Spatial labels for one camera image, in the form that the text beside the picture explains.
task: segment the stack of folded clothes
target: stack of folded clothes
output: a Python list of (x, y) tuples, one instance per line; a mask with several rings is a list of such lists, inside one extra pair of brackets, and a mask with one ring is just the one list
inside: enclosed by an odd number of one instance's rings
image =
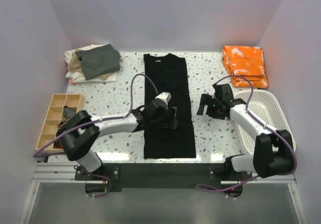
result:
[(115, 82), (120, 69), (120, 53), (111, 44), (90, 45), (65, 52), (71, 84), (83, 82)]
[[(259, 47), (224, 46), (223, 64), (230, 75), (239, 75), (250, 80), (254, 87), (268, 88), (264, 71), (263, 51)], [(234, 87), (249, 87), (240, 77), (232, 77)]]

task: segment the white plastic basket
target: white plastic basket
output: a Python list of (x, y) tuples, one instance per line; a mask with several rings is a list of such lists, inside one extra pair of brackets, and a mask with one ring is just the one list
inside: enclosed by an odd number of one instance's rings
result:
[[(247, 101), (251, 91), (241, 91), (234, 95), (234, 98), (241, 98)], [(296, 149), (295, 140), (286, 121), (284, 113), (281, 109), (276, 97), (266, 90), (254, 90), (253, 96), (250, 100), (249, 108), (257, 114), (262, 120), (266, 121), (269, 125), (276, 127), (278, 130), (288, 130), (292, 135), (293, 149)], [(236, 132), (240, 140), (241, 150), (244, 154), (254, 154), (254, 140), (240, 127), (236, 125)]]

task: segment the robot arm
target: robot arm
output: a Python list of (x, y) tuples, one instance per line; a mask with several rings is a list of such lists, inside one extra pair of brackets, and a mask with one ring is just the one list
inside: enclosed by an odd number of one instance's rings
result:
[[(133, 109), (131, 113), (125, 117), (107, 116), (108, 119), (98, 122), (95, 125), (88, 125), (83, 133), (73, 131), (60, 139), (60, 143), (70, 161), (77, 161), (88, 172), (101, 174), (104, 172), (102, 162), (98, 155), (90, 148), (99, 137), (121, 133), (121, 132), (137, 132), (144, 130), (146, 127), (153, 125), (159, 128), (175, 129), (176, 108), (168, 108), (168, 102), (171, 94), (162, 92), (143, 110), (142, 107)], [(67, 124), (58, 130), (57, 135), (67, 131), (80, 124), (106, 119), (107, 117), (90, 116), (87, 111), (83, 110), (73, 116)]]
[[(292, 136), (287, 130), (277, 130), (265, 123), (259, 125), (246, 111), (246, 103), (242, 99), (234, 99), (229, 84), (213, 85), (215, 95), (202, 94), (200, 108), (197, 115), (203, 115), (204, 106), (207, 105), (206, 114), (214, 119), (224, 120), (229, 118), (240, 125), (255, 141), (254, 155), (236, 155), (226, 158), (223, 176), (228, 176), (232, 171), (256, 172), (265, 178), (272, 175), (287, 173), (293, 169), (293, 157), (285, 144), (272, 132), (266, 129), (269, 126), (277, 131), (292, 145)], [(278, 147), (273, 152), (272, 146)]]

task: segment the white wall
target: white wall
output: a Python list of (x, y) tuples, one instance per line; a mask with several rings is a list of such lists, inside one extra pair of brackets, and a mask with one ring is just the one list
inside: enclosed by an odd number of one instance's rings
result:
[(282, 0), (50, 0), (75, 47), (221, 50), (256, 45)]
[(283, 0), (259, 45), (269, 90), (297, 142), (296, 179), (309, 223), (320, 223), (321, 0)]
[(18, 223), (51, 94), (66, 89), (71, 44), (49, 0), (0, 0), (0, 14), (0, 223)]

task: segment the wooden organizer tray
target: wooden organizer tray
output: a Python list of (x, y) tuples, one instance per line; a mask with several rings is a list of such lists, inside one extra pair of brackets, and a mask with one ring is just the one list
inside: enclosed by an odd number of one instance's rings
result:
[[(68, 106), (71, 109), (75, 109), (76, 112), (83, 109), (85, 98), (81, 94), (59, 94), (54, 93), (51, 97), (50, 104), (47, 110), (47, 114), (44, 123), (41, 128), (41, 132), (37, 141), (35, 150), (40, 149), (49, 141), (56, 137), (58, 130), (58, 124), (61, 120), (65, 119), (63, 115), (64, 106)], [(54, 152), (63, 151), (62, 149), (55, 148), (54, 145), (50, 145), (44, 149), (44, 151)]]

